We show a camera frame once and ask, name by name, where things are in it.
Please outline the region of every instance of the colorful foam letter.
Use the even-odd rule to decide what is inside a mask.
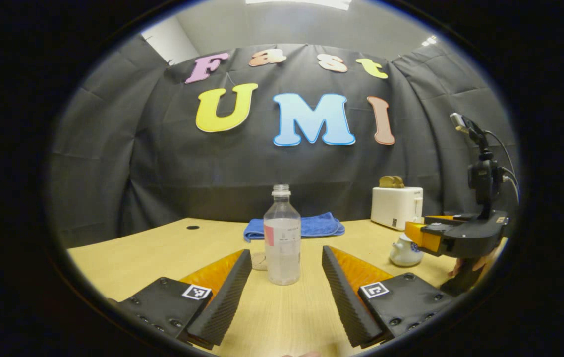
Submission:
[[[295,123],[300,127],[304,137],[314,144],[318,140],[320,130],[326,123],[326,133],[322,140],[328,145],[352,145],[355,136],[348,130],[346,111],[343,104],[346,97],[339,94],[325,94],[320,98],[315,110],[306,104],[296,93],[283,93],[273,97],[280,105],[280,134],[273,138],[277,146],[293,146],[300,144],[302,138],[295,133]]]
[[[390,131],[390,120],[388,119],[388,104],[385,100],[377,97],[368,97],[368,102],[375,110],[375,121],[377,122],[377,133],[375,141],[383,145],[395,143],[395,137]]]
[[[216,110],[218,109],[218,101],[221,99],[221,95],[225,94],[226,90],[218,88],[204,91],[198,96],[201,102],[196,113],[196,126],[202,131],[214,133],[216,131],[233,129],[241,125],[249,115],[251,95],[255,88],[258,88],[258,84],[245,83],[235,86],[233,91],[237,93],[236,109],[234,109],[234,113],[222,118],[216,115]]]
[[[253,59],[249,61],[252,67],[258,67],[267,63],[280,63],[286,59],[279,48],[270,48],[268,50],[256,52],[253,54]]]
[[[201,57],[196,59],[196,65],[194,66],[194,70],[192,71],[192,75],[189,76],[188,79],[185,80],[185,84],[202,81],[203,79],[207,79],[209,77],[210,72],[214,72],[221,65],[221,60],[225,60],[229,58],[229,54],[224,52],[222,54],[211,55],[207,57]]]
[[[337,56],[319,54],[318,60],[323,69],[332,70],[333,72],[346,72],[348,70],[348,67],[343,64],[343,59]]]
[[[387,74],[377,70],[377,68],[381,68],[381,65],[379,63],[374,63],[372,59],[357,59],[357,63],[361,63],[369,75],[374,75],[375,77],[381,79],[386,79],[388,77]]]

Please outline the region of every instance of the plastic water bottle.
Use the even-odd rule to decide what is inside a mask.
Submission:
[[[274,185],[273,206],[264,213],[264,254],[269,281],[290,285],[300,279],[301,223],[291,203],[288,185]]]

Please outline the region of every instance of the blue letter m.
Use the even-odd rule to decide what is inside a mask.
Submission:
[[[352,145],[355,136],[348,130],[346,111],[343,104],[346,97],[339,94],[325,94],[320,98],[315,110],[295,93],[283,93],[273,97],[280,105],[280,134],[273,139],[277,146],[300,144],[302,138],[295,133],[295,123],[300,127],[306,140],[314,144],[326,122],[326,133],[322,140],[328,145]]]

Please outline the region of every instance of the ceiling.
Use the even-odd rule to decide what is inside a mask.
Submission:
[[[393,60],[421,47],[433,33],[406,14],[370,0],[348,11],[311,4],[207,0],[176,18],[199,54],[250,45],[309,43]]]

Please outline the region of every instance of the black backdrop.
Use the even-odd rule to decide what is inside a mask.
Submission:
[[[282,63],[250,67],[252,54],[279,48]],[[271,185],[289,183],[303,216],[332,212],[342,221],[370,217],[379,177],[397,175],[424,190],[423,214],[476,212],[466,167],[475,145],[449,114],[466,115],[494,131],[511,150],[515,138],[493,90],[447,45],[423,47],[394,62],[334,47],[270,44],[227,51],[209,78],[185,84],[194,59],[166,68],[135,36],[90,74],[59,120],[51,156],[51,213],[66,246],[129,235],[183,217],[248,222],[271,204]],[[318,54],[336,55],[346,73],[324,70]],[[369,58],[387,79],[355,63]],[[196,127],[198,95],[224,88],[217,114],[234,111],[239,84],[257,83],[247,119],[229,131]],[[297,93],[312,108],[322,95],[344,95],[353,145],[279,147],[280,109],[273,96]],[[389,104],[393,145],[374,140],[366,97]],[[497,142],[502,165],[509,166]],[[507,210],[512,187],[497,207]]]
[[[564,176],[552,174],[564,173],[564,2],[540,2],[540,11],[532,2],[410,3],[424,13],[393,2],[477,55],[509,98],[530,205],[518,224],[521,239],[509,242],[490,285],[461,305],[470,313],[438,320],[434,332],[415,330],[416,343],[401,352],[563,355]],[[53,244],[38,170],[51,118],[94,59],[116,45],[104,39],[121,28],[138,31],[128,22],[158,5],[0,5],[0,355],[158,355],[165,347],[115,327],[91,308],[116,318],[105,302],[77,276],[67,280],[73,269]]]

